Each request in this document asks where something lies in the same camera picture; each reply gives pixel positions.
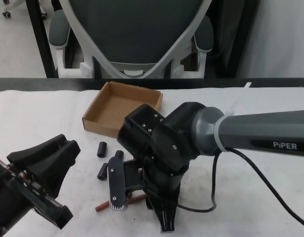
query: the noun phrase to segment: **open cardboard tray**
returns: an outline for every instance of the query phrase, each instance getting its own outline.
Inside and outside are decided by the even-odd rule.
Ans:
[[[142,104],[155,110],[161,107],[163,94],[118,82],[107,82],[83,116],[84,129],[117,138],[125,117]]]

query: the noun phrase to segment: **office chair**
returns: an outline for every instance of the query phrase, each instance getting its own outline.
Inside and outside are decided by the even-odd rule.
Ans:
[[[60,0],[50,26],[60,78],[93,78],[100,65],[103,78],[204,78],[207,52],[214,43],[205,16],[211,0]],[[84,62],[66,69],[65,46],[70,29]],[[181,61],[195,42],[197,71]]]
[[[20,6],[24,2],[25,2],[25,0],[16,0],[13,4],[10,4],[9,0],[3,0],[3,3],[8,5],[8,6],[4,7],[3,10],[2,10],[3,16],[5,18],[10,18],[11,17],[11,12],[9,12],[9,11],[18,7],[18,6]],[[45,20],[47,18],[47,12],[42,7],[42,5],[40,3],[40,0],[39,0],[39,4],[40,4],[41,13],[42,13],[42,18],[43,18],[43,20]]]

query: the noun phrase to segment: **table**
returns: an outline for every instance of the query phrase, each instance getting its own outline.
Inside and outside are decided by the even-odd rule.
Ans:
[[[304,87],[304,78],[267,78],[267,79],[112,79],[113,81],[143,86],[151,89],[195,89],[244,87]],[[108,79],[36,79],[0,78],[0,91],[56,91],[56,90],[100,90]]]
[[[226,111],[241,88],[162,90],[161,113],[168,115],[185,101],[198,101]],[[144,203],[124,212],[94,208],[108,199],[107,182],[97,180],[102,164],[116,150],[113,138],[86,132],[82,116],[98,91],[0,92],[0,158],[42,143],[60,133],[75,139],[81,153],[69,170],[58,197],[74,218],[63,230],[30,211],[6,237],[164,236],[153,211]],[[250,88],[236,114],[304,110],[304,88]],[[107,158],[96,156],[100,141],[108,144]],[[244,152],[261,169],[283,199],[304,218],[304,158]],[[125,152],[125,159],[131,159]],[[179,202],[194,208],[211,206],[211,157],[191,162],[184,176]],[[207,214],[177,209],[175,237],[304,237],[304,227],[279,204],[255,172],[239,157],[223,154],[217,166],[217,209]]]

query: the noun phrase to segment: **white tablecloth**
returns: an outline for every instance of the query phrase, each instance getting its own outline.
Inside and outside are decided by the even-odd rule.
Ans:
[[[165,90],[163,115],[185,101],[198,101],[226,111],[243,89]],[[58,201],[73,219],[63,230],[30,211],[7,237],[156,237],[160,225],[145,203],[126,211],[94,208],[108,199],[107,182],[97,179],[102,164],[124,150],[113,138],[86,132],[82,116],[98,91],[0,92],[0,159],[63,133],[76,140],[81,153],[69,170]],[[304,88],[251,88],[236,114],[304,110]],[[96,156],[98,144],[108,144],[107,158]],[[284,200],[304,218],[304,158],[248,152]],[[125,159],[131,159],[125,151]],[[179,202],[193,208],[211,206],[211,157],[198,157],[184,176]],[[177,209],[175,237],[304,236],[304,227],[279,204],[256,173],[239,157],[223,154],[217,166],[217,209],[199,214]]]

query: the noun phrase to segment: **black frame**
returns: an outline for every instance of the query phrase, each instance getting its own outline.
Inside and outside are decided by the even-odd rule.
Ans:
[[[219,7],[222,5],[222,2],[223,0],[213,1],[212,6],[208,11],[208,15],[212,21],[214,28],[219,21],[218,11]],[[217,78],[236,78],[236,74],[250,36],[250,31],[252,29],[259,4],[260,0],[245,0],[232,46],[231,55],[227,62],[227,65],[224,63],[223,55],[219,49],[219,43],[217,40],[215,41],[215,47],[213,50],[214,55],[211,61],[215,68]]]
[[[35,78],[0,78],[0,91],[56,91],[56,90],[100,90],[106,79],[35,79]],[[114,79],[131,85],[150,89],[195,89],[244,87],[252,82],[251,87],[304,87],[304,78],[267,78],[267,79]]]
[[[47,78],[58,78],[52,58],[51,49],[49,47],[48,38],[42,19],[39,0],[26,0],[31,24],[33,27],[35,39],[37,40],[40,56],[43,62],[45,74]]]

